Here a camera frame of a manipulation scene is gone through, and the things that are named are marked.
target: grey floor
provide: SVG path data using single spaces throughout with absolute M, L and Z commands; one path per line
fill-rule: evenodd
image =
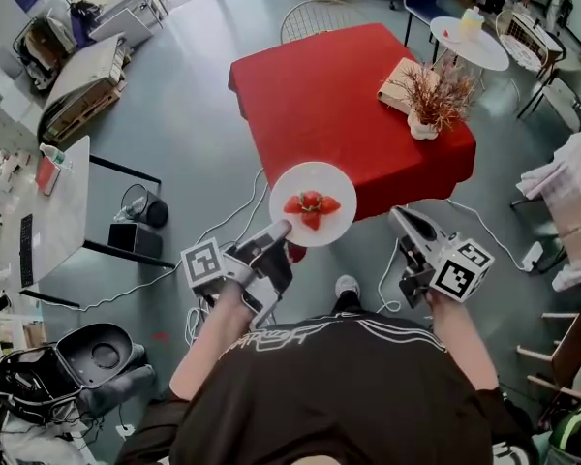
M 280 23 L 300 1 L 194 0 L 174 10 L 165 28 L 134 55 L 121 101 L 85 128 L 93 153 L 163 179 L 161 196 L 170 208 L 168 225 L 162 231 L 165 259 L 177 262 L 182 249 L 250 196 L 260 160 L 248 124 L 239 115 L 236 98 L 227 89 L 229 66 L 240 57 L 278 45 Z M 356 4 L 368 21 L 384 23 L 403 39 L 406 12 L 392 12 L 383 0 L 346 1 Z M 456 14 L 462 12 L 452 0 L 444 4 Z M 428 28 L 417 21 L 410 48 L 420 60 L 431 57 Z M 534 78 L 515 65 L 506 73 L 486 74 L 488 90 L 477 100 L 469 119 L 477 140 L 474 175 L 458 185 L 453 198 L 476 208 L 520 258 L 547 221 L 547 213 L 541 205 L 511 211 L 509 202 L 519 198 L 514 185 L 521 172 L 545 163 L 553 150 L 564 144 L 568 132 L 545 105 L 525 121 L 518 121 L 513 114 L 516 97 L 509 78 L 516 79 L 524 99 L 534 84 Z M 123 192 L 136 181 L 98 167 L 92 167 L 90 177 L 87 233 L 89 238 L 105 242 Z M 555 334 L 539 314 L 580 307 L 581 289 L 557 294 L 550 285 L 553 274 L 529 276 L 519 272 L 473 216 L 447 202 L 420 201 L 413 207 L 433 216 L 446 230 L 476 239 L 497 257 L 481 290 L 470 300 L 469 309 L 502 382 L 512 388 L 513 399 L 536 418 L 540 407 L 533 399 L 546 397 L 546 393 L 529 387 L 525 374 L 544 367 L 520 359 L 515 346 L 520 343 L 550 351 Z M 249 213 L 243 211 L 215 232 L 219 242 L 237 236 Z M 251 231 L 268 223 L 264 204 Z M 377 284 L 394 241 L 385 216 L 381 216 L 354 224 L 331 246 L 311 250 L 294 268 L 295 279 L 276 311 L 278 322 L 290 323 L 328 312 L 334 303 L 334 282 L 342 273 L 357 277 L 365 306 L 377 309 Z M 412 311 L 398 290 L 403 262 L 400 257 L 395 262 L 383 293 L 387 299 L 403 302 L 400 315 L 426 324 L 427 308 Z M 41 290 L 87 305 L 150 281 L 160 273 L 159 269 L 81 250 L 47 277 Z M 44 315 L 54 340 L 74 327 L 96 322 L 125 327 L 146 347 L 158 372 L 158 388 L 163 388 L 187 351 L 185 319 L 188 309 L 195 305 L 179 268 L 151 288 L 88 313 L 44 306 Z M 167 340 L 155 334 L 165 334 Z M 137 423 L 148 396 L 125 405 L 125 422 Z M 111 462 L 120 447 L 114 428 L 117 422 L 116 412 L 107 416 L 105 429 L 92 446 L 99 459 Z

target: flower pot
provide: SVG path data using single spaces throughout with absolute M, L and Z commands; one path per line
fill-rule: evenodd
M 432 124 L 422 124 L 417 119 L 417 115 L 415 114 L 415 110 L 411 110 L 409 112 L 409 116 L 407 117 L 407 124 L 411 128 L 411 136 L 413 136 L 416 140 L 434 140 L 439 132 L 437 128 L 435 128 Z

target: sliced strawberry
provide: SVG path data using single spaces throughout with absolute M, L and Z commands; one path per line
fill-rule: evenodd
M 318 191 L 306 191 L 299 196 L 304 212 L 321 209 L 322 194 Z
M 299 197 L 290 197 L 287 204 L 284 205 L 286 213 L 301 213 L 301 199 Z
M 321 214 L 327 215 L 335 212 L 340 208 L 340 202 L 335 198 L 322 197 L 321 201 Z
M 319 230 L 321 215 L 318 212 L 304 212 L 301 214 L 301 222 L 314 231 Z

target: wire chair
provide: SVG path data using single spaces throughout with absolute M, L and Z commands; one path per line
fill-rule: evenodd
M 280 27 L 280 43 L 364 24 L 363 15 L 340 0 L 306 0 L 290 9 Z
M 502 11 L 495 20 L 495 29 L 502 47 L 514 61 L 524 69 L 538 74 L 546 66 L 548 50 L 541 34 L 532 26 L 528 26 L 527 20 L 525 15 L 518 15 L 513 11 Z M 510 82 L 520 102 L 521 92 L 516 82 L 512 78 Z

